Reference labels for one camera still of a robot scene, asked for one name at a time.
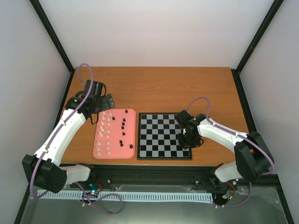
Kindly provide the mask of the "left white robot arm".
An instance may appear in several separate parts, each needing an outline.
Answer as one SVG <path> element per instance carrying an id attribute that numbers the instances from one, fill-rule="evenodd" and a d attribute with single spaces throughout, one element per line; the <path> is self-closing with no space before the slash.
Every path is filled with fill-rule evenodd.
<path id="1" fill-rule="evenodd" d="M 46 142 L 33 155 L 27 154 L 22 159 L 32 197 L 35 197 L 33 187 L 58 193 L 65 185 L 76 182 L 87 188 L 96 185 L 92 166 L 80 163 L 61 167 L 61 159 L 75 133 L 92 115 L 113 108 L 114 101 L 107 94 L 106 85 L 92 80 L 87 80 L 84 90 L 67 101 L 60 121 Z"/>

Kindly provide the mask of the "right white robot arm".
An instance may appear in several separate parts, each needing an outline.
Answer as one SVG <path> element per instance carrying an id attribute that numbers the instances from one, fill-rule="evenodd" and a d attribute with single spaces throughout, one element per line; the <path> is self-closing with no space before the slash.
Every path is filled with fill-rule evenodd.
<path id="1" fill-rule="evenodd" d="M 222 163 L 212 171 L 209 182 L 213 188 L 219 189 L 223 183 L 238 179 L 255 182 L 274 170 L 274 158 L 259 133 L 238 132 L 204 114 L 193 117 L 185 110 L 176 114 L 175 120 L 182 128 L 178 134 L 182 148 L 200 147 L 204 138 L 208 138 L 234 153 L 234 162 Z"/>

